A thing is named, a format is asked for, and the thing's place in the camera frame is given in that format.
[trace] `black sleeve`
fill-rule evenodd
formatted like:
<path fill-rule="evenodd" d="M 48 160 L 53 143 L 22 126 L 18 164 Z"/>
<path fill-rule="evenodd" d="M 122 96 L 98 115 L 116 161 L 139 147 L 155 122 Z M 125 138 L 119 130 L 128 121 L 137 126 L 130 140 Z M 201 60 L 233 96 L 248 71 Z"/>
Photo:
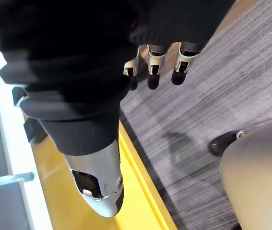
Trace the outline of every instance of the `black sleeve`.
<path fill-rule="evenodd" d="M 137 51 L 128 42 L 132 8 L 90 2 L 0 0 L 1 77 L 26 89 L 21 108 L 70 155 L 117 138 L 119 102 L 129 90 L 123 66 Z"/>

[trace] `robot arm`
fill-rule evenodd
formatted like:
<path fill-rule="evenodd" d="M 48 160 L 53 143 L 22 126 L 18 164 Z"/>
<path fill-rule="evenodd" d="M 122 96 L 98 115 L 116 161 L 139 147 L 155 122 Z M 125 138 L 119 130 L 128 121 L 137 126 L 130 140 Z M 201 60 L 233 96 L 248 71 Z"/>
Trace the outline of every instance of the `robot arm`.
<path fill-rule="evenodd" d="M 25 88 L 21 108 L 65 154 L 77 188 L 100 215 L 114 216 L 123 203 L 119 102 L 130 80 L 136 88 L 139 45 L 148 45 L 148 87 L 156 89 L 168 48 L 180 42 L 172 82 L 181 84 L 233 3 L 0 1 L 1 76 Z"/>

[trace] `gray carpet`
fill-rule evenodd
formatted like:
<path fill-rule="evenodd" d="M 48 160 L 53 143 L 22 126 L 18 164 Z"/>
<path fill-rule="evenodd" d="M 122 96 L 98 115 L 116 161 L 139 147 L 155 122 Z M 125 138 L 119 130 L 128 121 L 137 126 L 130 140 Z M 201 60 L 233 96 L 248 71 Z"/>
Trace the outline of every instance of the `gray carpet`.
<path fill-rule="evenodd" d="M 127 132 L 178 229 L 230 230 L 237 222 L 208 142 L 272 116 L 272 0 L 214 36 L 185 83 L 141 82 L 122 101 Z"/>

